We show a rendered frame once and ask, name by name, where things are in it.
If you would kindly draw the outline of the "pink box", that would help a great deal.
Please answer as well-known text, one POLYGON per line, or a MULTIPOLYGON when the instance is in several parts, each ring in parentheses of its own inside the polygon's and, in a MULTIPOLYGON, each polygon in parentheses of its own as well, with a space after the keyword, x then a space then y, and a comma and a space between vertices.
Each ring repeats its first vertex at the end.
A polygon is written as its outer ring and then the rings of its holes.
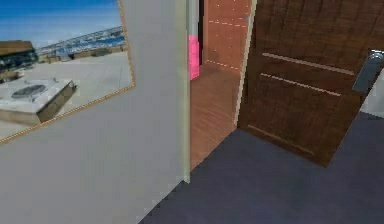
POLYGON ((193 80, 199 76, 199 41, 197 36, 188 36, 188 53, 190 79, 193 80))

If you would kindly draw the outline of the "dark brown wooden door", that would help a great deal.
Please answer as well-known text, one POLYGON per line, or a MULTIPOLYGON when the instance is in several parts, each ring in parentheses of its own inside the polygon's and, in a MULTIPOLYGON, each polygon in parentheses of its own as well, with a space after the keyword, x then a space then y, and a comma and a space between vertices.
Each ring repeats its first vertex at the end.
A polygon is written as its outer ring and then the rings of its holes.
POLYGON ((384 0, 257 0, 239 128, 330 164, 366 94, 352 90, 384 51, 384 0))

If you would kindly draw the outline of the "framed seaside picture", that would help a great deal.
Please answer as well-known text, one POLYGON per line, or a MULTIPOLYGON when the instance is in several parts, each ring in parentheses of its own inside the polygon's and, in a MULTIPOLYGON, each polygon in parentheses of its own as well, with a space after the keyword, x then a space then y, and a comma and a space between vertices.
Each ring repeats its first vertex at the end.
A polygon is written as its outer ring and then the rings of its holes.
POLYGON ((134 86, 122 0, 0 0, 0 145, 134 86))

